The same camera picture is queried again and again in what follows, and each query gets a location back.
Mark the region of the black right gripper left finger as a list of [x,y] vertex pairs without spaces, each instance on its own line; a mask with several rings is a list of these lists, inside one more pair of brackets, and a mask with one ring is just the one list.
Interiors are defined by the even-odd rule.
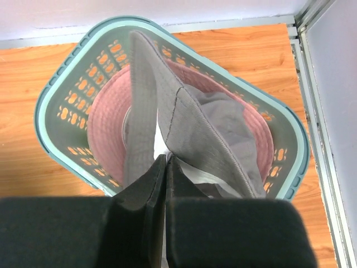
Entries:
[[160,267],[166,157],[113,197],[1,199],[2,267]]

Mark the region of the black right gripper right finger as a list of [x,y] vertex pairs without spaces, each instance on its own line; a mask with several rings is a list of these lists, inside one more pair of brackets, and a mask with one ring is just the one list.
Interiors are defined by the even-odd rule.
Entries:
[[167,169],[169,267],[317,267],[300,214],[279,199],[211,199],[172,157]]

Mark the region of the grey hat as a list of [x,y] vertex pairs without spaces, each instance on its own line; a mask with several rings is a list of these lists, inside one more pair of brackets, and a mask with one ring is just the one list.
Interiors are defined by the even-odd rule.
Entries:
[[144,33],[129,39],[124,185],[158,156],[173,155],[195,184],[212,184],[222,197],[265,197],[273,140],[257,110],[208,76],[166,61]]

